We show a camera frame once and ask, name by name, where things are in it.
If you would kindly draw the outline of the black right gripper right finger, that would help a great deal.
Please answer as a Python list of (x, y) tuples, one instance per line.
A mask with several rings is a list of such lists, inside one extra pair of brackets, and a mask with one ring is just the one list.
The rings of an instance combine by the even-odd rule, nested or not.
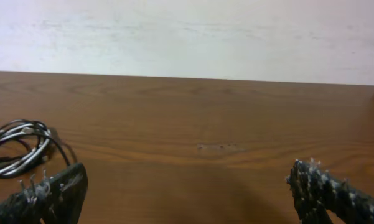
[(374, 197), (321, 171), (314, 161), (295, 160), (286, 182), (302, 224), (332, 223), (332, 212), (344, 223), (374, 224)]

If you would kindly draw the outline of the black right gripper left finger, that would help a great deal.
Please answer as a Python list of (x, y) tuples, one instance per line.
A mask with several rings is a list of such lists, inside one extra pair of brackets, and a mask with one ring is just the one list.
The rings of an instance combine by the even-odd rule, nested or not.
[(30, 186), (0, 202), (0, 223), (77, 223), (88, 190), (85, 166), (75, 163), (41, 182), (30, 177)]

